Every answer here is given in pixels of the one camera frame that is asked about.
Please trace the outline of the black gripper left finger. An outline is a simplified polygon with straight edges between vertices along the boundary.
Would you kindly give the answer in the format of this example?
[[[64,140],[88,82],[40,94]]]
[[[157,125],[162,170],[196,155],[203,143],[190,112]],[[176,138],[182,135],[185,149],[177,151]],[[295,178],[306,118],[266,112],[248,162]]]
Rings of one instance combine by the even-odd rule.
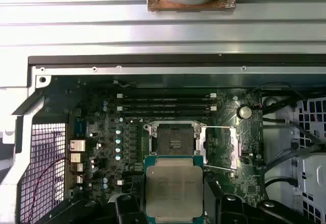
[[[141,207],[144,182],[132,183],[128,193],[113,195],[101,202],[78,193],[44,216],[45,223],[145,223]]]

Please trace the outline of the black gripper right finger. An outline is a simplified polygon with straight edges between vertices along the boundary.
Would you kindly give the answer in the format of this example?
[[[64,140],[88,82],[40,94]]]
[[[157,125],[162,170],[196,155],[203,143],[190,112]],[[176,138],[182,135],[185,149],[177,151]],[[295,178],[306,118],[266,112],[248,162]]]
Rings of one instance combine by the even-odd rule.
[[[312,223],[307,217],[274,200],[256,207],[223,192],[215,174],[204,174],[204,210],[210,223]]]

